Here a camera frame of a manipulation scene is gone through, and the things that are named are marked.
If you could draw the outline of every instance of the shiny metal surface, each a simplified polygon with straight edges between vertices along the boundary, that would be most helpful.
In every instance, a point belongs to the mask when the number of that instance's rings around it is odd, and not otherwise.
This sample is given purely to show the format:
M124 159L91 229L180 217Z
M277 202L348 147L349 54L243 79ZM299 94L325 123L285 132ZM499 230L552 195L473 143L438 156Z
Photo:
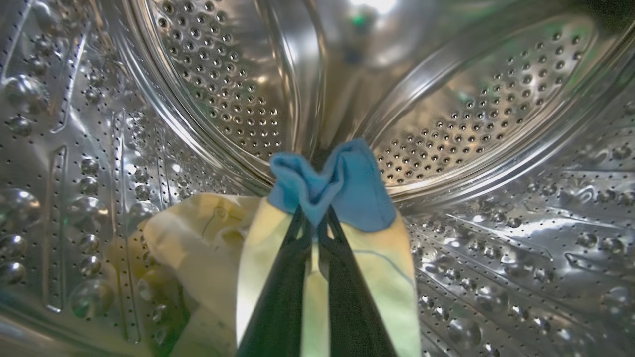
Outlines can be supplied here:
M422 354L634 352L630 1L16 0L0 18L7 351L169 354L196 305L137 224L266 194L270 153L363 137L410 227Z

